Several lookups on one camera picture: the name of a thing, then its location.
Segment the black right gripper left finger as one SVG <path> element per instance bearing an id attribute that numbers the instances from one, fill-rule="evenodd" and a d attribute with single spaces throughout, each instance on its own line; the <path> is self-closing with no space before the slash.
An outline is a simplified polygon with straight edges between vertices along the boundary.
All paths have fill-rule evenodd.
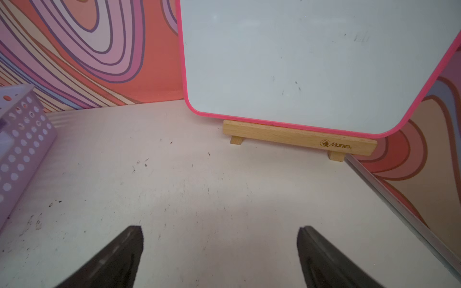
<path id="1" fill-rule="evenodd" d="M 59 288 L 132 288 L 144 250 L 140 226 L 129 226 Z"/>

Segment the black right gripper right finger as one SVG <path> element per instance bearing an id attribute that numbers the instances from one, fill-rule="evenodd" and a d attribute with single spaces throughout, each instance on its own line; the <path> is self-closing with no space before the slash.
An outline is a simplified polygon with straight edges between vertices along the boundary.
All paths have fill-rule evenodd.
<path id="1" fill-rule="evenodd" d="M 299 228 L 297 249 L 309 288 L 381 288 L 312 226 Z"/>

